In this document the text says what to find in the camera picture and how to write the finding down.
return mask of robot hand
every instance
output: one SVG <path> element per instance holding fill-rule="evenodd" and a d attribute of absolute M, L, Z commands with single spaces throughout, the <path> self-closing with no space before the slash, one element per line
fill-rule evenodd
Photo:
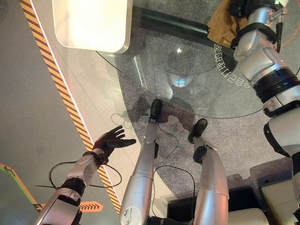
<path fill-rule="evenodd" d="M 93 151 L 96 149 L 100 150 L 98 156 L 102 165 L 108 163 L 108 157 L 115 148 L 123 148 L 136 143 L 136 139 L 122 139 L 125 137 L 125 134 L 122 134 L 124 132 L 122 128 L 123 126 L 118 126 L 96 140 Z"/>
<path fill-rule="evenodd" d="M 107 164 L 114 148 L 136 143 L 135 139 L 122 139 L 122 126 L 102 135 L 94 144 L 93 151 L 87 151 L 69 171 L 67 179 L 52 195 L 36 219 L 36 225 L 77 225 L 81 218 L 79 204 L 85 188 L 100 165 Z"/>

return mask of warning stripe tape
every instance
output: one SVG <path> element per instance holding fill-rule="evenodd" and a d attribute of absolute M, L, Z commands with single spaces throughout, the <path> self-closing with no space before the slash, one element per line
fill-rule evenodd
<path fill-rule="evenodd" d="M 80 138 L 82 139 L 82 142 L 86 149 L 88 151 L 91 151 L 93 148 L 93 141 L 87 131 L 87 128 L 83 122 L 82 117 L 80 116 L 80 112 L 78 108 L 76 107 L 76 104 L 72 98 L 72 95 L 68 89 L 68 85 L 59 69 L 59 66 L 53 56 L 53 53 L 51 51 L 51 47 L 48 44 L 47 37 L 45 33 L 43 32 L 42 25 L 38 19 L 37 13 L 35 11 L 35 8 L 31 2 L 31 0 L 20 0 L 21 7 L 24 11 L 25 17 L 28 21 L 28 25 L 30 26 L 30 29 L 32 31 L 32 35 L 34 36 L 34 39 L 40 49 L 41 55 L 44 59 L 45 64 L 47 65 L 47 68 L 49 70 L 49 73 L 51 75 L 51 78 L 54 81 L 54 84 L 62 98 L 62 101 L 72 118 L 72 121 L 76 127 L 76 130 L 78 131 L 78 134 Z M 98 169 L 99 176 L 104 183 L 105 186 L 112 186 L 112 183 L 108 177 L 108 174 L 104 168 L 104 166 L 100 166 Z M 106 188 L 107 193 L 117 211 L 117 213 L 120 213 L 120 200 L 116 194 L 116 191 L 114 188 Z"/>

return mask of wire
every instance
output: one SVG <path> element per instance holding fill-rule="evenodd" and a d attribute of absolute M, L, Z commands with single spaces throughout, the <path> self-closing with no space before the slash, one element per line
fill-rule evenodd
<path fill-rule="evenodd" d="M 120 177 L 120 181 L 119 181 L 117 184 L 112 185 L 112 186 L 97 186 L 97 185 L 92 185 L 92 184 L 90 184 L 90 186 L 92 186 L 92 187 L 97 187 L 97 188 L 112 188 L 112 187 L 118 186 L 118 185 L 122 182 L 122 176 L 121 176 L 121 174 L 119 173 L 119 171 L 117 171 L 115 168 L 113 168 L 113 167 L 110 166 L 110 165 L 105 165 L 105 166 L 108 166 L 109 168 L 112 168 L 115 172 L 117 172 L 117 174 L 118 174 L 119 177 Z"/>
<path fill-rule="evenodd" d="M 189 171 L 187 171 L 187 170 L 180 169 L 180 168 L 175 167 L 175 166 L 172 166 L 172 165 L 161 165 L 161 166 L 159 166 L 158 168 L 156 168 L 156 169 L 154 170 L 154 173 L 153 173 L 153 174 L 155 174 L 156 170 L 158 170 L 158 169 L 161 168 L 161 167 L 165 167 L 165 166 L 168 166 L 168 167 L 172 167 L 172 168 L 175 168 L 175 169 L 179 169 L 179 170 L 185 171 L 185 172 L 187 172 L 187 173 L 191 176 L 191 178 L 193 179 L 193 183 L 194 183 L 194 191 L 193 191 L 193 198 L 192 198 L 192 219 L 193 219 L 193 218 L 194 218 L 194 198 L 195 198 L 195 186 L 196 186 L 196 185 L 195 185 L 195 180 L 194 180 L 192 174 L 191 174 Z M 154 189 L 154 193 L 153 193 L 153 201 L 152 201 L 151 209 L 152 209 L 153 215 L 156 216 L 155 213 L 154 213 L 154 211 L 153 211 L 153 203 L 154 203 L 154 199 L 155 199 L 155 185 L 154 185 L 154 179 L 153 179 L 153 189 Z"/>
<path fill-rule="evenodd" d="M 174 138 L 176 139 L 176 146 L 175 146 L 175 148 L 171 151 L 171 153 L 170 153 L 169 155 L 166 156 L 166 158 L 165 158 L 165 160 L 166 160 L 166 159 L 167 159 L 170 155 L 172 155 L 173 152 L 177 149 L 179 142 L 178 142 L 178 139 L 177 139 L 177 137 L 176 137 L 175 135 L 172 135 L 172 134 L 170 134 L 170 133 L 164 131 L 164 130 L 159 126 L 159 124 L 157 124 L 157 126 L 158 126 L 158 128 L 159 128 L 162 132 L 164 132 L 164 133 L 166 133 L 167 135 L 170 135 L 170 136 L 172 136 L 172 137 L 174 137 Z"/>
<path fill-rule="evenodd" d="M 55 184 L 54 184 L 53 181 L 52 181 L 51 175 L 52 175 L 53 170 L 54 170 L 56 167 L 60 166 L 60 165 L 64 165 L 64 164 L 74 164 L 74 163 L 76 163 L 76 161 L 62 162 L 62 163 L 56 164 L 54 167 L 52 167 L 52 168 L 50 169 L 49 174 L 48 174 L 48 179 L 49 179 L 50 183 L 52 184 L 52 186 L 55 188 L 55 190 L 57 190 L 58 187 L 56 187 Z"/>
<path fill-rule="evenodd" d="M 47 185 L 35 185 L 35 186 L 36 186 L 36 187 L 44 187 L 44 188 L 54 188 L 54 189 L 57 190 L 58 187 L 56 187 L 56 185 L 55 185 L 55 184 L 53 183 L 53 181 L 52 181 L 52 172 L 53 172 L 53 170 L 54 170 L 56 167 L 60 166 L 60 165 L 74 164 L 74 163 L 76 163 L 76 161 L 62 162 L 62 163 L 56 164 L 55 166 L 53 166 L 53 167 L 50 169 L 49 174 L 48 174 L 48 178 L 49 178 L 49 181 L 50 181 L 50 183 L 52 184 L 52 186 L 47 186 Z M 112 187 L 115 187 L 115 186 L 119 185 L 119 184 L 122 182 L 122 176 L 121 176 L 121 174 L 119 173 L 119 171 L 117 171 L 115 168 L 113 168 L 113 167 L 110 166 L 110 165 L 105 165 L 105 166 L 108 166 L 108 167 L 112 168 L 115 172 L 117 172 L 117 174 L 120 176 L 120 181 L 119 181 L 117 184 L 112 185 L 112 186 L 98 186 L 98 185 L 92 185 L 92 184 L 90 184 L 90 186 L 92 186 L 92 187 L 97 187 L 97 188 L 112 188 Z"/>

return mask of gray floor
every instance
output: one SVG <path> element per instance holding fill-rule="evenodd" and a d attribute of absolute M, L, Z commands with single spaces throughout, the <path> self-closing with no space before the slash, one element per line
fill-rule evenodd
<path fill-rule="evenodd" d="M 135 1 L 136 5 L 199 23 L 207 23 L 219 3 L 220 0 L 188 0 L 183 6 L 176 0 Z M 282 43 L 292 37 L 300 19 L 297 1 L 290 1 L 288 10 Z M 299 43 L 300 33 L 280 52 L 294 73 L 300 66 Z M 190 113 L 210 118 L 234 118 L 262 108 L 254 90 L 249 86 L 246 88 L 245 83 L 237 85 L 238 79 L 244 80 L 238 68 L 231 70 L 234 75 L 223 77 L 211 47 L 134 26 L 125 53 L 114 57 L 100 54 L 130 79 L 139 84 L 144 79 L 144 88 Z M 225 55 L 223 58 L 229 68 L 232 58 L 225 58 Z"/>
<path fill-rule="evenodd" d="M 77 160 L 85 147 L 47 71 L 20 2 L 6 3 L 8 10 L 0 21 L 0 163 L 15 169 L 38 203 L 47 203 L 54 190 L 35 185 L 49 185 L 50 168 Z M 69 168 L 57 168 L 53 182 L 60 185 Z M 101 185 L 98 174 L 92 183 Z M 2 171 L 0 184 L 0 224 L 33 224 L 37 212 Z M 104 189 L 88 188 L 82 200 L 104 205 L 100 213 L 83 213 L 82 224 L 119 224 Z"/>
<path fill-rule="evenodd" d="M 188 2 L 182 6 L 180 1 L 158 3 L 153 0 L 141 6 L 207 23 L 219 3 L 218 0 Z M 292 36 L 300 18 L 296 1 L 290 1 L 288 9 L 282 43 Z M 217 78 L 220 76 L 217 68 L 204 72 L 209 70 L 209 65 L 213 65 L 210 59 L 214 54 L 213 49 L 143 29 L 133 30 L 134 39 L 141 40 L 132 41 L 125 56 L 116 56 L 115 65 L 123 72 L 119 74 L 120 85 L 137 136 L 140 140 L 143 137 L 151 101 L 154 98 L 166 100 L 158 133 L 160 150 L 155 166 L 178 166 L 190 171 L 196 182 L 199 182 L 201 167 L 193 162 L 193 146 L 187 140 L 192 125 L 202 116 L 230 118 L 254 113 L 261 109 L 262 104 L 251 88 L 238 91 L 236 87 L 222 83 L 222 78 Z M 298 33 L 280 53 L 294 73 L 300 66 L 299 43 Z M 172 51 L 175 52 L 176 45 L 180 44 L 189 51 L 185 57 L 176 58 Z M 134 55 L 140 57 L 149 91 L 143 89 L 134 77 L 136 68 L 131 66 L 130 61 Z M 178 88 L 172 84 L 170 74 L 176 72 L 190 79 L 187 87 Z M 171 93 L 169 97 L 165 95 L 167 92 Z M 275 153 L 264 137 L 263 126 L 269 118 L 262 111 L 235 119 L 207 119 L 209 125 L 204 136 L 219 149 L 229 188 L 252 186 L 259 195 L 260 186 L 291 177 L 290 160 Z M 187 174 L 168 167 L 161 168 L 158 173 L 177 197 L 191 196 L 193 183 Z"/>
<path fill-rule="evenodd" d="M 124 88 L 123 97 L 128 115 L 141 141 L 148 122 L 150 105 L 156 96 L 123 75 L 119 79 Z M 188 134 L 192 125 L 202 117 L 163 102 L 157 140 L 159 152 L 155 167 L 173 165 L 188 170 L 197 185 L 201 166 L 193 161 L 193 145 L 188 142 Z M 269 118 L 262 111 L 242 118 L 207 120 L 209 124 L 204 137 L 219 150 L 229 188 L 252 186 L 259 196 L 259 186 L 291 178 L 290 159 L 277 154 L 264 137 L 263 126 Z M 191 196 L 193 182 L 185 172 L 168 167 L 157 172 L 178 198 Z"/>

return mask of glass tabletop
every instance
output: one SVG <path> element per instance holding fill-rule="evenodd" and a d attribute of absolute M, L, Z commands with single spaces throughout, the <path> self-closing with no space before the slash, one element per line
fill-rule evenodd
<path fill-rule="evenodd" d="M 206 24 L 219 3 L 218 0 L 187 0 L 184 4 L 177 0 L 134 1 L 128 50 L 121 54 L 98 53 L 141 87 L 191 113 L 211 118 L 236 118 L 255 113 L 262 109 L 262 103 L 236 67 L 233 51 L 215 43 L 202 44 L 180 35 L 158 32 L 156 27 L 145 29 L 140 26 L 142 22 L 136 25 L 136 21 L 144 19 L 135 13 L 141 8 L 162 13 L 162 18 L 167 14 Z M 299 10 L 297 7 L 296 1 L 289 3 L 291 10 L 285 23 L 295 20 L 296 16 L 299 21 L 299 12 L 293 12 Z M 284 27 L 283 43 L 292 36 L 297 25 Z M 280 53 L 283 57 L 296 56 L 296 63 L 292 60 L 290 66 L 294 73 L 299 67 L 299 50 L 296 33 L 294 43 L 283 47 Z"/>

